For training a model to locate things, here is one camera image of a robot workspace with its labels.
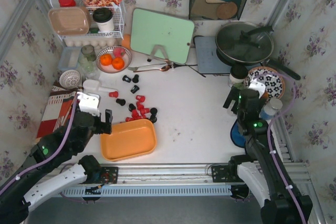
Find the grey blue cloth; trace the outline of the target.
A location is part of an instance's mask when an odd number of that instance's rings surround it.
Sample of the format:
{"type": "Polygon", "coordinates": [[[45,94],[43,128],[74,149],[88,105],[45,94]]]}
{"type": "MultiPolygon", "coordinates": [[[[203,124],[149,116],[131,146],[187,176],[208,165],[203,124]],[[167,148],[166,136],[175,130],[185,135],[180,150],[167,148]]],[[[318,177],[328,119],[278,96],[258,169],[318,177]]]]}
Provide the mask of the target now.
{"type": "Polygon", "coordinates": [[[235,123],[233,124],[233,126],[230,130],[230,139],[235,146],[240,147],[240,148],[245,147],[246,140],[245,140],[244,136],[242,136],[239,133],[237,121],[235,121],[235,123]]]}

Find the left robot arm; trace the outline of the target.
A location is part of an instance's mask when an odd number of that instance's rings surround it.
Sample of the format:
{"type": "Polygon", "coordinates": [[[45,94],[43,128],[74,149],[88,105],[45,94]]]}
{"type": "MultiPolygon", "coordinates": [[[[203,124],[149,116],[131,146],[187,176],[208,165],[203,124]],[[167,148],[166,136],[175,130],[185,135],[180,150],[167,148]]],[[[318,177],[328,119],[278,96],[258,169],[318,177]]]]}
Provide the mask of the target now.
{"type": "Polygon", "coordinates": [[[105,110],[105,121],[73,109],[68,123],[33,146],[23,164],[1,185],[1,223],[21,223],[33,206],[25,195],[47,174],[83,152],[95,134],[112,132],[112,111],[105,110]]]}

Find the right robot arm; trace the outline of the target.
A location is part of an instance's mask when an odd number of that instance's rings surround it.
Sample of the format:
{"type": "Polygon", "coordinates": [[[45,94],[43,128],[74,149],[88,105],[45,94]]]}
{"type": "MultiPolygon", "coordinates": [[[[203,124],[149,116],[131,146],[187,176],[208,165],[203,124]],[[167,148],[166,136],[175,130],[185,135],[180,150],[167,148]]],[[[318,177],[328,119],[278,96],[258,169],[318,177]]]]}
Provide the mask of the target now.
{"type": "Polygon", "coordinates": [[[231,88],[223,105],[237,116],[232,130],[244,138],[236,143],[246,151],[228,164],[211,165],[215,183],[243,182],[257,199],[263,223],[307,223],[313,203],[290,178],[276,150],[270,123],[260,118],[266,100],[253,89],[231,88]]]}

